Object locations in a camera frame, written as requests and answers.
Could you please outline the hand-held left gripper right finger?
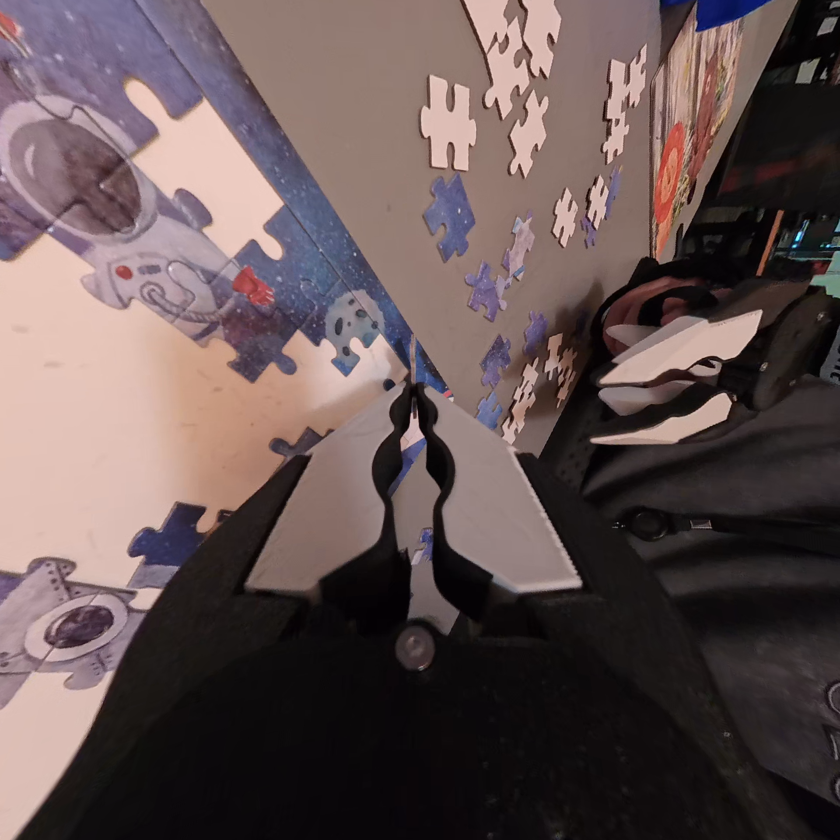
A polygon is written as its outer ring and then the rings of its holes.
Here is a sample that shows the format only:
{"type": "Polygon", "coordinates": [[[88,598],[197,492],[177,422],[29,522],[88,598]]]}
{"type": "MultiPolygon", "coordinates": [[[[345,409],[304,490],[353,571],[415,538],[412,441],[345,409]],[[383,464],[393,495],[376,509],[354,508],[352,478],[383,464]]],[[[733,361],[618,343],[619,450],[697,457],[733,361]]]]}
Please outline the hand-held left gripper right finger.
{"type": "Polygon", "coordinates": [[[433,570],[444,599],[483,623],[498,605],[578,592],[583,580],[520,454],[453,402],[414,387],[433,506],[433,570]]]}

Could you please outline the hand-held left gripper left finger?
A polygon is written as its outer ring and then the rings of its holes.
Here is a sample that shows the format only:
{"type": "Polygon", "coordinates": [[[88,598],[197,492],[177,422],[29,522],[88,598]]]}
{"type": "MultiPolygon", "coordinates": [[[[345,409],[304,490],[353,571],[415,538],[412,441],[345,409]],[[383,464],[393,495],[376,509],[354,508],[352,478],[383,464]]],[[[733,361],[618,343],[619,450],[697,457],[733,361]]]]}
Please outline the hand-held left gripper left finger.
{"type": "Polygon", "coordinates": [[[308,457],[246,582],[247,592],[338,609],[356,623],[401,623],[411,563],[396,539],[392,487],[413,388],[392,388],[308,457]]]}

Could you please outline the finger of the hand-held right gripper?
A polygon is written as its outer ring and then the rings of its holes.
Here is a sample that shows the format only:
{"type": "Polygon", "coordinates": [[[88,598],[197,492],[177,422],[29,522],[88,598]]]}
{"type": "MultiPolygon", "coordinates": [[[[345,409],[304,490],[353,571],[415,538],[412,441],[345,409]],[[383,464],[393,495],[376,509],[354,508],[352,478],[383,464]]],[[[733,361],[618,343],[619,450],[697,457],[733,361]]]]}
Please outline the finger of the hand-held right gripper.
{"type": "Polygon", "coordinates": [[[590,436],[594,445],[673,445],[717,426],[734,401],[727,392],[682,392],[667,403],[615,418],[590,436]]]}
{"type": "Polygon", "coordinates": [[[670,371],[688,371],[705,359],[733,360],[755,337],[762,316],[762,310],[752,310],[719,320],[680,317],[617,355],[595,383],[645,385],[670,371]]]}

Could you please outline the star print puzzle piece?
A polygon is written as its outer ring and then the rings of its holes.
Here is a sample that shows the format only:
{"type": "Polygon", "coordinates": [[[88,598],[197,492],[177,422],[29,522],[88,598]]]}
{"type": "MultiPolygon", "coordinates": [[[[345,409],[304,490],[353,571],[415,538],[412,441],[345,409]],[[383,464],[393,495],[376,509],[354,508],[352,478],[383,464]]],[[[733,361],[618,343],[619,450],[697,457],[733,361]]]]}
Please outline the star print puzzle piece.
{"type": "Polygon", "coordinates": [[[128,555],[140,562],[128,587],[163,589],[205,539],[221,526],[233,511],[222,509],[207,530],[198,528],[206,512],[204,506],[177,501],[159,528],[139,530],[128,546],[128,555]]]}

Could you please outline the dark blue puzzle piece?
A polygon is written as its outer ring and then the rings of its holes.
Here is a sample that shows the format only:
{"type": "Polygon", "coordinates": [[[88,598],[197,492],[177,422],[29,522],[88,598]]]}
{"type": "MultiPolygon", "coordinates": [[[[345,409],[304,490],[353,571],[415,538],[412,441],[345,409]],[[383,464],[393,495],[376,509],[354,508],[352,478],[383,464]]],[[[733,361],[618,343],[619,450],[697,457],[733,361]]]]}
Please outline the dark blue puzzle piece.
{"type": "MultiPolygon", "coordinates": [[[[413,333],[409,344],[410,382],[417,383],[417,337],[413,333]]],[[[425,446],[425,437],[420,428],[416,400],[413,399],[409,416],[409,423],[405,433],[401,437],[401,452],[403,466],[410,469],[425,446]]]]}

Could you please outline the space puzzle board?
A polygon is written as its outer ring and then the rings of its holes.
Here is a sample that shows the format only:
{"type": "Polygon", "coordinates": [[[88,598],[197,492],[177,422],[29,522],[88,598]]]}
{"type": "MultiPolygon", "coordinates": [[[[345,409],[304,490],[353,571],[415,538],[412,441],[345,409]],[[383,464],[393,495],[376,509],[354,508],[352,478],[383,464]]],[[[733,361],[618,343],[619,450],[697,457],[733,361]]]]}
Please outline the space puzzle board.
{"type": "MultiPolygon", "coordinates": [[[[384,390],[408,323],[203,2],[2,2],[2,571],[130,589],[134,534],[199,526],[384,390]]],[[[2,708],[2,838],[114,676],[2,708]]]]}

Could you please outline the joined satellite puzzle pieces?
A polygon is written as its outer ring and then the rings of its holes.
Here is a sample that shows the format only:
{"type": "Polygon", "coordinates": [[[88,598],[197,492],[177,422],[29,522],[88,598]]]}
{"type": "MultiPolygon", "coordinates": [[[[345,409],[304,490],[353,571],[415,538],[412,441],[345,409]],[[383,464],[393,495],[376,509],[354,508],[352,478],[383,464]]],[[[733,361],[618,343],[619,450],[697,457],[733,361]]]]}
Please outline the joined satellite puzzle pieces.
{"type": "Polygon", "coordinates": [[[1,708],[36,673],[65,676],[69,690],[97,686],[147,614],[132,604],[135,592],[74,581],[75,569],[39,558],[1,572],[1,708]]]}

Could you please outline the person's right hand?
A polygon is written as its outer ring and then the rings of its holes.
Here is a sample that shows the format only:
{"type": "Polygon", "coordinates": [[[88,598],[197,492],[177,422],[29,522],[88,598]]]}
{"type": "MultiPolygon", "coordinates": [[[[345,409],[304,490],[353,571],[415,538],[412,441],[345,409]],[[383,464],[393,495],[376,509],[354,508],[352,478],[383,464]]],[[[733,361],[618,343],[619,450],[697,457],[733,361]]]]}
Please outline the person's right hand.
{"type": "MultiPolygon", "coordinates": [[[[647,281],[626,292],[612,304],[604,318],[604,331],[618,324],[638,324],[639,313],[647,300],[666,291],[682,287],[706,288],[706,284],[703,280],[696,277],[679,279],[672,276],[663,276],[647,281]]],[[[659,324],[665,326],[673,320],[686,315],[687,312],[687,303],[685,301],[675,297],[667,298],[664,300],[663,315],[659,324]]]]}

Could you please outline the black dotted mat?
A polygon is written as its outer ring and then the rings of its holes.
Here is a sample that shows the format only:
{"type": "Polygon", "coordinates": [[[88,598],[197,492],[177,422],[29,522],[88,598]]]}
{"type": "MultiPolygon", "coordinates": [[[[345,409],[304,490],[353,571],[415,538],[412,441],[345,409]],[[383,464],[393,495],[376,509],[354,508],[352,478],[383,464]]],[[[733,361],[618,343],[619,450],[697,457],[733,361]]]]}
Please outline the black dotted mat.
{"type": "Polygon", "coordinates": [[[600,405],[594,392],[575,390],[539,456],[552,475],[573,490],[581,488],[595,452],[591,436],[601,420],[600,405]]]}

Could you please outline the printed puzzle box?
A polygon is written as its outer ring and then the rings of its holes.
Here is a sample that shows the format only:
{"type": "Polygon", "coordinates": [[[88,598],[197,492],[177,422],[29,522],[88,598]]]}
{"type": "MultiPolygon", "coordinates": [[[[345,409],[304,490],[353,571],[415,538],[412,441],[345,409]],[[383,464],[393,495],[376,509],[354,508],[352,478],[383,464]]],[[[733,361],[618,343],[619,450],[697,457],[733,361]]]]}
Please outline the printed puzzle box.
{"type": "Polygon", "coordinates": [[[665,259],[670,233],[729,114],[742,35],[740,20],[699,31],[693,7],[651,83],[650,244],[657,260],[665,259]]]}

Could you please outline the pile of loose puzzle pieces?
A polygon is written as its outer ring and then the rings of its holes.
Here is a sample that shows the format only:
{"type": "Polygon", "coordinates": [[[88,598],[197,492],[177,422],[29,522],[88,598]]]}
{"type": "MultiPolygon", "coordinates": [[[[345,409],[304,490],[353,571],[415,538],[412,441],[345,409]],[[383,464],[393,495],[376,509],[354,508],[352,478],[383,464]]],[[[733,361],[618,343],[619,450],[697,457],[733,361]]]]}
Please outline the pile of loose puzzle pieces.
{"type": "MultiPolygon", "coordinates": [[[[541,151],[548,137],[545,118],[549,97],[540,96],[534,83],[550,79],[562,16],[556,2],[520,2],[519,5],[523,17],[508,16],[508,2],[463,2],[486,61],[489,86],[481,97],[483,107],[497,110],[504,121],[513,109],[515,98],[526,96],[524,118],[514,122],[508,134],[512,158],[507,165],[510,175],[520,175],[526,180],[533,168],[534,155],[541,151]]],[[[600,147],[606,165],[612,165],[624,151],[629,129],[627,112],[638,106],[647,89],[647,57],[648,46],[642,44],[631,60],[610,60],[605,77],[605,141],[600,147]]],[[[436,178],[430,188],[434,200],[423,214],[431,235],[444,230],[437,243],[444,262],[466,254],[469,232],[476,224],[461,175],[469,169],[469,153],[477,142],[470,96],[467,86],[431,74],[427,77],[427,102],[419,111],[419,129],[428,142],[430,166],[455,172],[449,179],[436,178]]],[[[491,266],[482,260],[476,272],[465,276],[470,288],[468,307],[473,312],[483,312],[489,322],[494,322],[506,310],[508,289],[526,273],[526,258],[536,238],[531,211],[515,218],[511,237],[499,274],[494,274],[491,266]]],[[[561,334],[547,339],[548,326],[543,313],[530,312],[523,345],[528,363],[503,423],[496,389],[511,361],[510,340],[498,335],[479,363],[481,382],[490,388],[490,393],[479,402],[476,419],[490,430],[500,428],[503,439],[510,445],[524,429],[527,412],[536,400],[535,389],[541,374],[549,381],[555,375],[559,377],[557,407],[563,404],[572,385],[575,353],[562,351],[561,334]]]]}

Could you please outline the blue plastic bin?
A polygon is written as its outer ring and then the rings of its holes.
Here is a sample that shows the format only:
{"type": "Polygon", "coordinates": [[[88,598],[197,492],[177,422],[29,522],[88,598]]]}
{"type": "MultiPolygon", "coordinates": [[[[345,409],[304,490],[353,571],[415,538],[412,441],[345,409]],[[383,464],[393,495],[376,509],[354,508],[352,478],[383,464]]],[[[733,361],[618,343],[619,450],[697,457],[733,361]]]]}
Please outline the blue plastic bin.
{"type": "Polygon", "coordinates": [[[749,31],[782,34],[798,1],[662,1],[659,2],[660,33],[663,41],[676,36],[688,18],[698,32],[743,21],[749,31]]]}

